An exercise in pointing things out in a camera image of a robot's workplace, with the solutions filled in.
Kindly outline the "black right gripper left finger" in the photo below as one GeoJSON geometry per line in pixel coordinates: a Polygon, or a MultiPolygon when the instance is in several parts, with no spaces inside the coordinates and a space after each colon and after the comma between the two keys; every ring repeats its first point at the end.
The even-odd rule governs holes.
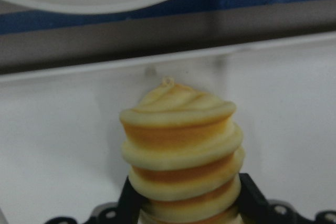
{"type": "Polygon", "coordinates": [[[134,190],[127,178],[118,201],[98,205],[85,223],[138,223],[142,203],[143,196],[134,190]]]}

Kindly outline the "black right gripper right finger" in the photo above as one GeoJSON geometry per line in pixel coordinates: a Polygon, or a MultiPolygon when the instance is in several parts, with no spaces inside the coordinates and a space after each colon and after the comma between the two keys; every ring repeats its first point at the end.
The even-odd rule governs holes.
{"type": "Polygon", "coordinates": [[[241,190],[237,206],[242,218],[249,223],[335,223],[335,211],[318,212],[313,219],[298,213],[281,200],[268,200],[248,173],[240,173],[241,190]]]}

